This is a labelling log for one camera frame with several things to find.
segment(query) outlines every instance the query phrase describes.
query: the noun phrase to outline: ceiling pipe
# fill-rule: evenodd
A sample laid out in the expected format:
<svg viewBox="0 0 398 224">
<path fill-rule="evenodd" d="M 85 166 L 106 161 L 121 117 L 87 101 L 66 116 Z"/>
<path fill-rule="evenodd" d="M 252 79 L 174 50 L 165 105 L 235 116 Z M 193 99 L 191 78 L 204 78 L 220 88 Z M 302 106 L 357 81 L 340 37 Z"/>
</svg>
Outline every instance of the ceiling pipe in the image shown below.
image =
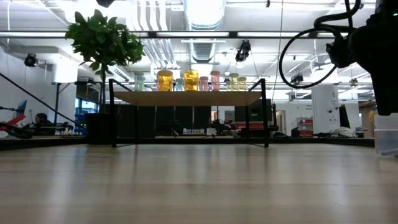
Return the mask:
<svg viewBox="0 0 398 224">
<path fill-rule="evenodd" d="M 131 11 L 132 11 L 132 16 L 130 17 L 130 22 L 132 27 L 129 27 L 131 30 L 141 30 L 141 26 L 139 25 L 138 22 L 138 5 L 136 0 L 129 0 L 130 6 L 131 6 Z M 155 56 L 154 52 L 151 51 L 151 48 L 149 47 L 149 44 L 147 40 L 143 40 L 142 43 L 144 44 L 144 52 L 149 58 L 149 60 L 156 65 L 156 67 L 161 67 L 160 61 L 158 61 Z"/>
<path fill-rule="evenodd" d="M 140 0 L 140 25 L 142 27 L 143 30 L 150 30 L 147 24 L 147 2 L 146 0 Z M 161 67 L 165 68 L 166 67 L 166 63 L 163 61 L 162 59 L 162 54 L 160 52 L 160 50 L 156 47 L 155 41 L 153 39 L 149 39 L 147 41 L 148 43 L 148 49 L 154 53 L 154 57 L 156 58 L 157 61 L 160 62 Z"/>
<path fill-rule="evenodd" d="M 57 18 L 63 25 L 65 26 L 69 26 L 69 23 L 67 21 L 65 21 L 64 19 L 62 19 L 61 17 L 59 17 L 55 12 L 53 12 L 52 9 L 47 8 L 47 6 L 42 2 L 42 0 L 36 0 L 36 2 L 43 6 L 45 8 L 45 10 L 47 10 L 51 15 L 53 15 L 55 18 Z"/>
<path fill-rule="evenodd" d="M 183 0 L 187 30 L 221 30 L 224 20 L 225 0 Z M 216 44 L 190 44 L 192 58 L 208 63 L 215 54 Z"/>
<path fill-rule="evenodd" d="M 149 8 L 150 8 L 149 24 L 152 27 L 152 30 L 159 31 L 159 28 L 157 27 L 156 1 L 155 0 L 149 1 Z M 173 63 L 169 57 L 169 53 L 166 49 L 164 41 L 160 40 L 160 39 L 157 39 L 156 41 L 159 44 L 159 46 L 162 48 L 163 53 L 164 53 L 163 55 L 160 54 L 160 58 L 163 60 L 164 59 L 163 56 L 164 56 L 167 61 L 167 67 L 172 68 Z"/>
<path fill-rule="evenodd" d="M 160 0 L 159 2 L 159 24 L 162 31 L 167 31 L 169 28 L 166 23 L 166 0 Z M 174 57 L 174 51 L 170 39 L 163 39 L 166 51 L 169 53 L 169 57 L 172 61 L 173 67 L 177 68 L 177 62 Z"/>
</svg>

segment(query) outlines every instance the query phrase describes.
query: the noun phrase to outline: fluorescent light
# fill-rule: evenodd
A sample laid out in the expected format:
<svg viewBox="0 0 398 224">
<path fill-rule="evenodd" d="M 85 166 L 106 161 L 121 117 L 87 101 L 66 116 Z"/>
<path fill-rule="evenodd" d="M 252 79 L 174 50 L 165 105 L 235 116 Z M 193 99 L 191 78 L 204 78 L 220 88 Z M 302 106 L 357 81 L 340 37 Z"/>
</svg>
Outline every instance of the fluorescent light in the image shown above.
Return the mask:
<svg viewBox="0 0 398 224">
<path fill-rule="evenodd" d="M 306 96 L 309 96 L 309 95 L 311 95 L 312 93 L 307 93 L 307 94 L 304 94 L 304 95 L 302 95 L 302 96 L 298 96 L 298 97 L 296 97 L 296 98 L 300 98 L 300 99 L 302 99 L 302 98 L 304 98 L 304 97 L 306 97 Z"/>
<path fill-rule="evenodd" d="M 158 32 L 158 37 L 227 37 L 229 36 L 229 32 Z"/>
<path fill-rule="evenodd" d="M 341 33 L 343 37 L 347 36 L 348 33 Z M 319 37 L 335 37 L 332 33 L 320 32 L 318 33 Z"/>
<path fill-rule="evenodd" d="M 183 44 L 225 44 L 226 40 L 181 40 Z"/>
<path fill-rule="evenodd" d="M 0 32 L 0 37 L 20 37 L 20 38 L 29 38 L 29 37 L 46 37 L 46 38 L 59 38 L 65 37 L 66 32 Z"/>
<path fill-rule="evenodd" d="M 345 90 L 345 91 L 339 92 L 339 94 L 348 93 L 348 92 L 351 92 L 351 91 L 354 91 L 354 90 L 357 90 L 357 89 L 360 89 L 360 88 L 364 88 L 364 87 L 366 87 L 366 86 L 365 85 L 359 85 L 359 86 L 356 86 L 356 87 L 351 88 L 349 90 Z"/>
<path fill-rule="evenodd" d="M 148 37 L 147 32 L 130 32 L 130 33 L 136 35 L 137 37 Z"/>
<path fill-rule="evenodd" d="M 238 32 L 238 37 L 294 37 L 298 32 Z"/>
</svg>

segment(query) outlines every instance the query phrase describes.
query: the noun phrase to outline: ceiling duct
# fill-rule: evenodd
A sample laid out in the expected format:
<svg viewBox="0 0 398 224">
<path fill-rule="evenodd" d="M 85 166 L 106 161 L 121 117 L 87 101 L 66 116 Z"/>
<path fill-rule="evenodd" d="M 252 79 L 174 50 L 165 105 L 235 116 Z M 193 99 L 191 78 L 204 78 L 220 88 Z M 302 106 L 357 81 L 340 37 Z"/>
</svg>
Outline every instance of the ceiling duct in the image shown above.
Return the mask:
<svg viewBox="0 0 398 224">
<path fill-rule="evenodd" d="M 184 0 L 184 16 L 187 30 L 221 30 L 224 19 L 225 0 Z M 198 63 L 212 60 L 216 44 L 192 43 L 190 51 Z"/>
</svg>

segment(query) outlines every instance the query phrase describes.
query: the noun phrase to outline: shelf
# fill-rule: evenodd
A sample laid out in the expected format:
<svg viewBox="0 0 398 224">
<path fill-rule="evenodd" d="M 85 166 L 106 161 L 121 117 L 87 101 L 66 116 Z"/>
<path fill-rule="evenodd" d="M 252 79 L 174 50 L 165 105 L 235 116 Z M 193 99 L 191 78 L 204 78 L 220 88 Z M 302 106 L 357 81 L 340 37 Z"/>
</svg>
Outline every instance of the shelf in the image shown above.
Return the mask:
<svg viewBox="0 0 398 224">
<path fill-rule="evenodd" d="M 260 91 L 115 91 L 114 96 L 136 106 L 248 106 Z"/>
</svg>

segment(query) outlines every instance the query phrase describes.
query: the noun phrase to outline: white panel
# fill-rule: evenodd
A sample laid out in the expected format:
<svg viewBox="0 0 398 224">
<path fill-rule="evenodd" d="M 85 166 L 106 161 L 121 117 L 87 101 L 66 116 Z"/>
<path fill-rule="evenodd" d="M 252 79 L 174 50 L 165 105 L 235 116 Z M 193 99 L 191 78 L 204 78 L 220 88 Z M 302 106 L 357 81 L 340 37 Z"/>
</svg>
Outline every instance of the white panel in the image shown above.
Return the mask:
<svg viewBox="0 0 398 224">
<path fill-rule="evenodd" d="M 314 133 L 328 133 L 340 127 L 338 90 L 336 85 L 312 88 Z"/>
</svg>

